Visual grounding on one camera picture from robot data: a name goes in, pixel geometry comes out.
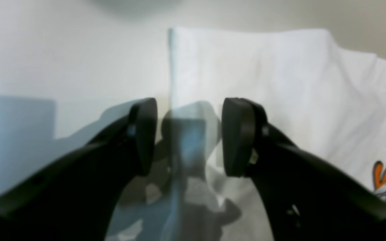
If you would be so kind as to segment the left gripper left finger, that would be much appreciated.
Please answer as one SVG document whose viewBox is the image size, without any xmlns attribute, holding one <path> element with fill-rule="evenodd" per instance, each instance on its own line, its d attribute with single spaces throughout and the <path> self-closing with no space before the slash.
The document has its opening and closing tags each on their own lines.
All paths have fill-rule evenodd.
<svg viewBox="0 0 386 241">
<path fill-rule="evenodd" d="M 125 187 L 149 174 L 158 123 L 153 97 L 90 141 L 0 195 L 0 241 L 103 241 Z"/>
</svg>

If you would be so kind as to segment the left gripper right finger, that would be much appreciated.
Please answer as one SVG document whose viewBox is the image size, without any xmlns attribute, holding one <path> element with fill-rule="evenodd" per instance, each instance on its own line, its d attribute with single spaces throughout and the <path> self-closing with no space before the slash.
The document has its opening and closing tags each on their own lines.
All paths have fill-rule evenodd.
<svg viewBox="0 0 386 241">
<path fill-rule="evenodd" d="M 386 203 L 343 171 L 295 145 L 262 107 L 225 98 L 224 170 L 248 177 L 276 241 L 386 241 Z"/>
</svg>

